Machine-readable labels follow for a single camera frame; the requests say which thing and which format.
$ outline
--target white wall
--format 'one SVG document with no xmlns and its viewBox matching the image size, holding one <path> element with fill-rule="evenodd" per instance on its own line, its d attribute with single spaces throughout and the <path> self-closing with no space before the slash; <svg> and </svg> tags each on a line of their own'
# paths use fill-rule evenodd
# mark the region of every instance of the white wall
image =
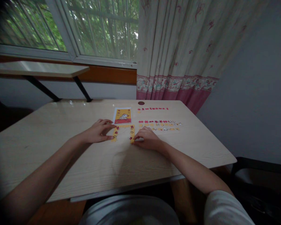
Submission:
<svg viewBox="0 0 281 225">
<path fill-rule="evenodd" d="M 41 81 L 59 98 L 85 98 L 75 82 Z M 83 83 L 91 98 L 136 99 L 136 86 Z M 0 78 L 0 101 L 6 106 L 38 109 L 51 99 L 26 80 Z"/>
<path fill-rule="evenodd" d="M 197 116 L 235 156 L 281 164 L 281 1 L 270 2 Z"/>
</svg>

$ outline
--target wooden window sill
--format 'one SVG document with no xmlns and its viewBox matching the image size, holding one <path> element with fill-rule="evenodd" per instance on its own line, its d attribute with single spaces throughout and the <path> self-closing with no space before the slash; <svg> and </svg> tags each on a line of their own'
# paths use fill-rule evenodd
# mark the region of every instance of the wooden window sill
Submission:
<svg viewBox="0 0 281 225">
<path fill-rule="evenodd" d="M 58 63 L 58 64 L 68 64 L 68 65 L 78 65 L 78 66 L 88 66 L 89 71 L 79 75 L 79 79 L 82 82 L 103 82 L 103 83 L 122 83 L 122 84 L 134 84 L 136 85 L 136 70 L 126 69 L 126 68 L 115 68 L 115 67 L 104 67 L 95 66 L 87 64 L 79 64 L 65 61 L 53 61 L 53 60 L 43 60 L 43 59 L 32 59 L 32 58 L 20 58 L 11 56 L 1 56 L 0 62 L 13 62 L 13 61 L 33 61 L 33 62 L 43 62 L 43 63 Z M 16 78 L 21 79 L 19 76 L 0 74 L 0 77 L 5 78 Z M 38 80 L 53 80 L 53 81 L 73 81 L 71 78 L 59 78 L 59 77 L 36 77 Z"/>
</svg>

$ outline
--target chair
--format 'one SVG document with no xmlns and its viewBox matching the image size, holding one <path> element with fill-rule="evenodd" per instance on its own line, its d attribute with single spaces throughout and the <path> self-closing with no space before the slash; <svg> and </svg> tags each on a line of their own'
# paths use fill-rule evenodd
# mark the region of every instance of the chair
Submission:
<svg viewBox="0 0 281 225">
<path fill-rule="evenodd" d="M 237 157 L 226 183 L 256 225 L 281 224 L 281 193 L 271 188 L 240 181 L 235 174 L 241 169 L 255 169 L 281 174 L 281 165 Z"/>
</svg>

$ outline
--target t-shirt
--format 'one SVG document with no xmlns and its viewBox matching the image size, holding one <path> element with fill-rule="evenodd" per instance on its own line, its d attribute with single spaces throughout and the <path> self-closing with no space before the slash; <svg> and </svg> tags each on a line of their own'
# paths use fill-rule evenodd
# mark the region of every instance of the t-shirt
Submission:
<svg viewBox="0 0 281 225">
<path fill-rule="evenodd" d="M 79 225 L 102 224 L 179 224 L 175 211 L 163 200 L 144 195 L 117 195 L 106 198 L 83 215 Z M 251 225 L 240 202 L 224 191 L 209 194 L 204 212 L 204 224 Z"/>
</svg>

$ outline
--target floral curtain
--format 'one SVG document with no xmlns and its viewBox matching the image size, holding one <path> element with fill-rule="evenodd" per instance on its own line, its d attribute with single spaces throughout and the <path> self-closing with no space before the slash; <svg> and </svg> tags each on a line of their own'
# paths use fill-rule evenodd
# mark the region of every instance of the floral curtain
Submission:
<svg viewBox="0 0 281 225">
<path fill-rule="evenodd" d="M 137 99 L 196 114 L 268 0 L 140 0 Z"/>
</svg>

